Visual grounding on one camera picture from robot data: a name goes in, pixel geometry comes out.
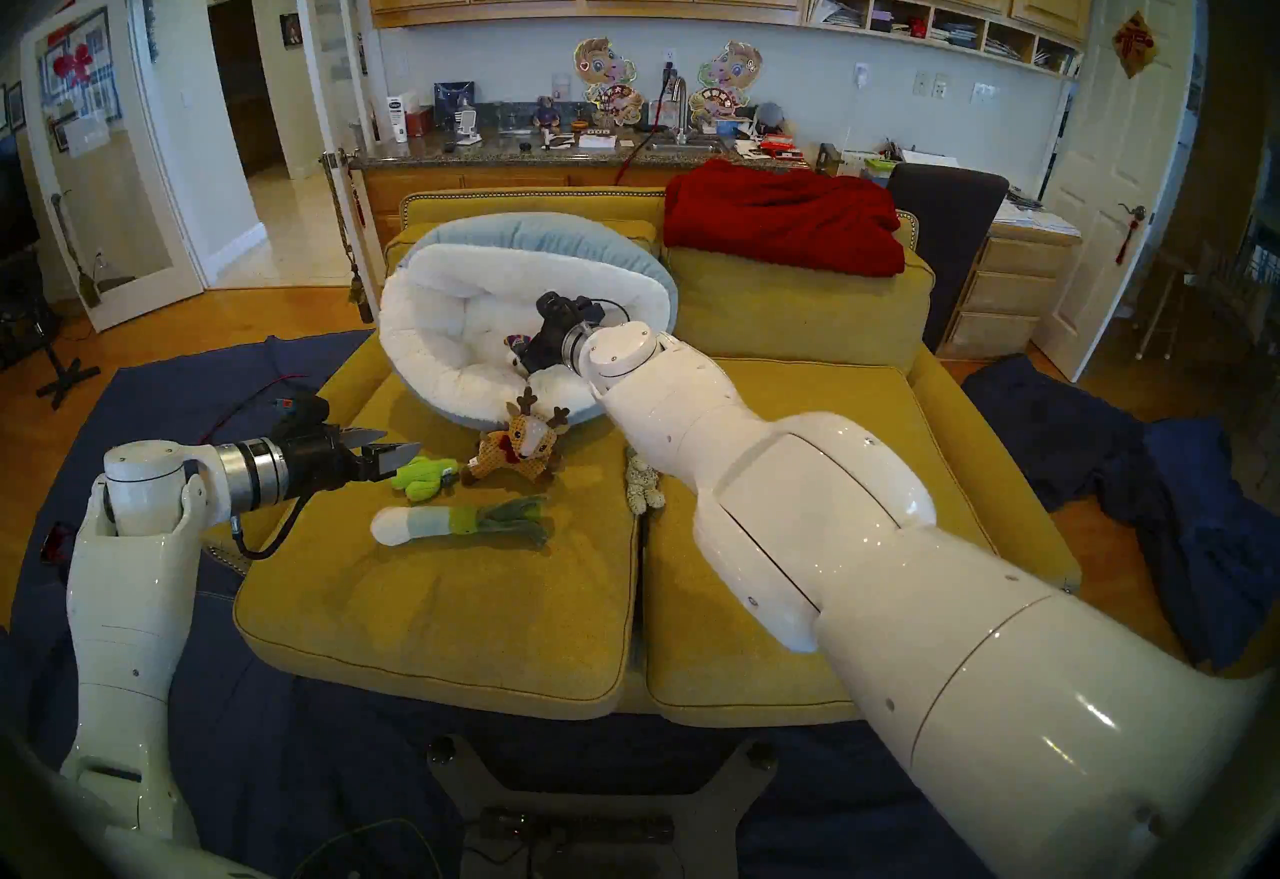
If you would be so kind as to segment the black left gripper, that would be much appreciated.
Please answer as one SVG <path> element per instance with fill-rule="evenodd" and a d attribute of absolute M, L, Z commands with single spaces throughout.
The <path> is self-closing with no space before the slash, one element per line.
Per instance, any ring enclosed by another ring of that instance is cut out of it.
<path fill-rule="evenodd" d="M 283 438 L 283 495 L 314 495 L 393 477 L 419 455 L 420 441 L 383 441 L 379 429 L 314 427 Z"/>

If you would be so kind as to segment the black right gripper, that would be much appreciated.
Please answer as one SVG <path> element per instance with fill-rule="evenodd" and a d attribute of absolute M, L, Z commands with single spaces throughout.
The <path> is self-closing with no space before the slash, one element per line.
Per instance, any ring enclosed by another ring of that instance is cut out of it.
<path fill-rule="evenodd" d="M 581 322 L 567 328 L 543 322 L 539 331 L 522 344 L 522 371 L 532 376 L 554 366 L 572 367 L 573 345 L 581 342 Z"/>

